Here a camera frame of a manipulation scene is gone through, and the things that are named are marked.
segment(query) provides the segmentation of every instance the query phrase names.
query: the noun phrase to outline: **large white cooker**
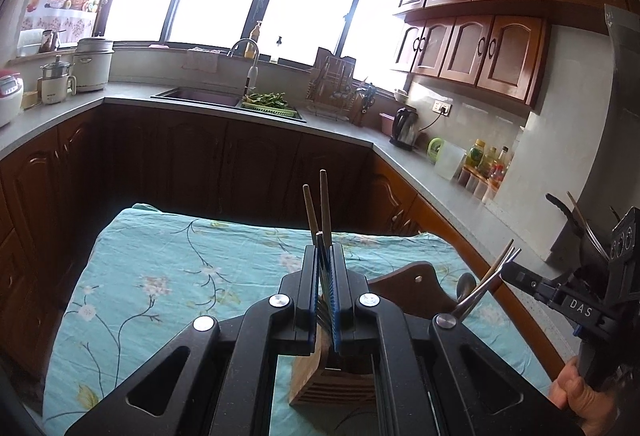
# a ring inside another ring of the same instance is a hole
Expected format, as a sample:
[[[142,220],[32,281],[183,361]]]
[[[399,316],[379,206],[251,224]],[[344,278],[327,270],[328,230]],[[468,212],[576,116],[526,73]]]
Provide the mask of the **large white cooker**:
[[[109,81],[113,40],[103,37],[81,38],[74,53],[72,74],[76,77],[76,91],[104,89]]]

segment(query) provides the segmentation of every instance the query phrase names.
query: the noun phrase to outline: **faucet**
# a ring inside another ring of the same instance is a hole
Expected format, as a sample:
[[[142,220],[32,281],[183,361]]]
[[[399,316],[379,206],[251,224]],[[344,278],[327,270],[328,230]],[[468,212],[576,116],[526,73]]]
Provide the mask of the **faucet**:
[[[260,50],[258,49],[258,44],[255,40],[251,40],[250,38],[241,38],[238,40],[231,49],[226,54],[226,56],[233,56],[234,50],[237,46],[242,44],[243,42],[248,42],[252,44],[255,48],[255,56],[254,56],[254,65],[249,68],[249,72],[246,75],[246,83],[244,84],[244,93],[242,93],[242,99],[246,98],[246,94],[249,89],[255,89],[255,81],[258,79],[258,57],[260,56]]]

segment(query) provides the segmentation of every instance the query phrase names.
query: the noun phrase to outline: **power cord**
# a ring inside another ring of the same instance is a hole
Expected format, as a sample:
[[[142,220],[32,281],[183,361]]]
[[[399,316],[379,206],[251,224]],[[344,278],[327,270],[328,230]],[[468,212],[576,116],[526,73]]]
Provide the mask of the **power cord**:
[[[430,124],[428,124],[427,127],[422,127],[422,129],[419,129],[418,132],[422,132],[423,130],[428,129],[429,127],[431,127],[434,123],[436,123],[438,121],[438,118],[440,118],[440,116],[444,115],[444,112],[445,112],[444,109],[441,107],[440,108],[440,113],[436,116],[436,119],[433,120]]]

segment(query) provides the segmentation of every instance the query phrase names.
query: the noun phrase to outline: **electrical outlet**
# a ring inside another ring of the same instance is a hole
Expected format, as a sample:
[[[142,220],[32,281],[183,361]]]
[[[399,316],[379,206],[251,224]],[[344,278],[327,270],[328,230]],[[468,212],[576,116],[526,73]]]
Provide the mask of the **electrical outlet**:
[[[449,116],[449,112],[451,112],[451,104],[436,100],[435,102],[433,102],[433,112],[444,114],[444,116]]]

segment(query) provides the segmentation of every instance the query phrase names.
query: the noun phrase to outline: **green basket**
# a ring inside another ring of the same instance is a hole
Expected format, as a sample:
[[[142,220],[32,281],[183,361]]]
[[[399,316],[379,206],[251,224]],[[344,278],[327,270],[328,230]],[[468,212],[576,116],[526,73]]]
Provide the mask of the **green basket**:
[[[294,109],[276,109],[274,107],[265,107],[264,105],[256,105],[255,103],[249,103],[246,101],[242,102],[242,108],[251,109],[252,111],[268,112],[270,114],[275,114],[276,116],[284,116],[287,118],[293,118],[296,115],[296,111]]]

